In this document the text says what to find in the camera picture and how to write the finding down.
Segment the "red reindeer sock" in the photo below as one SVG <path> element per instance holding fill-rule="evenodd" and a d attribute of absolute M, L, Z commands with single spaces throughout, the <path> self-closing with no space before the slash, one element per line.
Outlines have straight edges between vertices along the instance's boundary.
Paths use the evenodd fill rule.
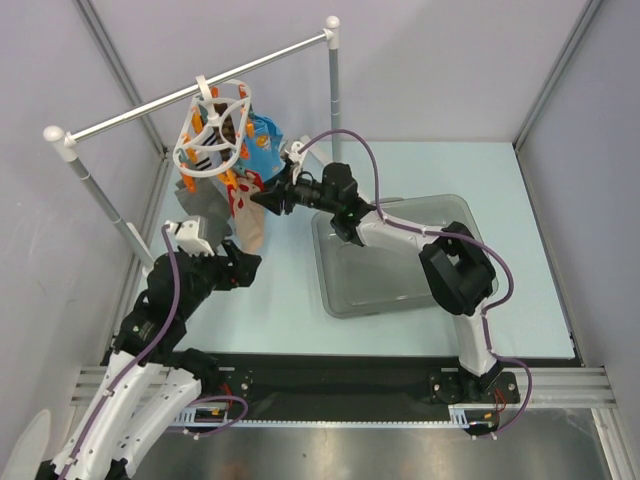
<path fill-rule="evenodd" d="M 227 186 L 235 235 L 240 240 L 241 249 L 254 254 L 264 243 L 265 211 L 251 196 L 261 192 L 263 184 L 261 178 L 250 170 L 246 171 L 245 177 L 237 177 L 236 183 L 236 186 Z"/>

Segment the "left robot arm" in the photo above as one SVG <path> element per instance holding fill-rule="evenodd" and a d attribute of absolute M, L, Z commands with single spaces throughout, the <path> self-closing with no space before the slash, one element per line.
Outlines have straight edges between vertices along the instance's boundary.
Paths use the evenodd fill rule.
<path fill-rule="evenodd" d="M 229 389 L 217 360 L 189 348 L 176 351 L 186 323 L 214 291 L 250 286 L 262 262 L 233 242 L 221 255 L 169 248 L 156 258 L 146 287 L 123 319 L 106 371 L 63 449 L 43 461 L 39 479 L 130 479 L 150 447 L 188 406 L 223 406 L 224 430 L 248 413 Z"/>

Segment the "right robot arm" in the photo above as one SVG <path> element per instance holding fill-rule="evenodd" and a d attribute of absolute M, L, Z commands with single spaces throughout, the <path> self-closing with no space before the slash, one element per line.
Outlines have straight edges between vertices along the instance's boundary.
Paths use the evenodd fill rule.
<path fill-rule="evenodd" d="M 489 247 L 466 226 L 403 222 L 363 199 L 344 163 L 325 166 L 322 179 L 316 180 L 288 162 L 251 200 L 276 215 L 289 214 L 297 205 L 329 213 L 334 232 L 344 242 L 414 255 L 436 304 L 454 317 L 463 393 L 484 401 L 496 391 L 504 361 L 491 345 L 486 318 L 496 271 Z"/>

